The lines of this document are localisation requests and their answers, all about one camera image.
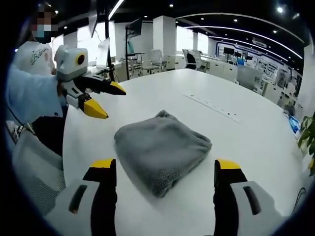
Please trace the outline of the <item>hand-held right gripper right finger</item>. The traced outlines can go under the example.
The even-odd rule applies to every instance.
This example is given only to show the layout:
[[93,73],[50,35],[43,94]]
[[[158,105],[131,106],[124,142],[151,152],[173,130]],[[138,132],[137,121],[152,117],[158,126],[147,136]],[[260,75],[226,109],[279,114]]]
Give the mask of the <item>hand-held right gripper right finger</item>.
[[275,201],[230,160],[214,164],[216,236],[270,236],[283,222]]

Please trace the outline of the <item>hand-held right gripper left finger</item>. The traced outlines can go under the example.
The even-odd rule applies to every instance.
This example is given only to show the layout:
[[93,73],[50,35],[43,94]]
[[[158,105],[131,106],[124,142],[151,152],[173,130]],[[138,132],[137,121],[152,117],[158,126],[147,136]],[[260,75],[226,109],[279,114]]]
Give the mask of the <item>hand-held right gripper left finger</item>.
[[56,197],[46,220],[61,236],[114,236],[116,186],[116,160],[97,160]]

